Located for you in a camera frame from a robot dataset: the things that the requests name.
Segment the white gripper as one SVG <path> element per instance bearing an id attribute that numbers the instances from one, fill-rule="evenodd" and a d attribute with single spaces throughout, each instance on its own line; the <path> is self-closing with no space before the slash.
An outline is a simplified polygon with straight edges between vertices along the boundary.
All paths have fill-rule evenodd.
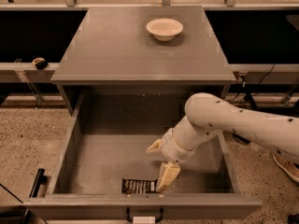
<path id="1" fill-rule="evenodd" d="M 180 172 L 179 163 L 186 162 L 194 154 L 194 150 L 195 134 L 180 128 L 169 129 L 161 140 L 157 139 L 147 148 L 148 154 L 162 151 L 168 161 L 168 163 L 163 162 L 160 166 L 157 192 L 163 193 L 172 185 Z"/>

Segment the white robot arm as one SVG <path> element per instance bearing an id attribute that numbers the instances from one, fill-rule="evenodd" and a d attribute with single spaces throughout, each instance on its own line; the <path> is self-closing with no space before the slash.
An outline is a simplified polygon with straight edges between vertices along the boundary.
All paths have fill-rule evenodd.
<path id="1" fill-rule="evenodd" d="M 222 131 L 269 149 L 290 179 L 299 182 L 299 118 L 247 110 L 209 93 L 196 93 L 185 105 L 184 118 L 156 140 L 148 153 L 164 156 L 156 190 L 167 190 L 196 148 Z"/>

